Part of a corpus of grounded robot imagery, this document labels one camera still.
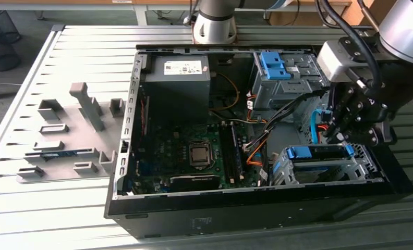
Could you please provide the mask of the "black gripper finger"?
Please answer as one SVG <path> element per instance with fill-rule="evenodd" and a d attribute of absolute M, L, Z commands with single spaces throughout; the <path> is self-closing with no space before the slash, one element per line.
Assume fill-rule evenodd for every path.
<path fill-rule="evenodd" d="M 345 132 L 364 107 L 360 100 L 360 90 L 355 84 L 332 84 L 329 105 L 332 117 L 325 133 L 327 141 L 344 141 L 347 139 Z"/>
<path fill-rule="evenodd" d="M 381 122 L 352 123 L 344 131 L 344 139 L 348 143 L 365 146 L 395 145 L 397 143 L 397 135 L 391 126 L 391 119 Z"/>

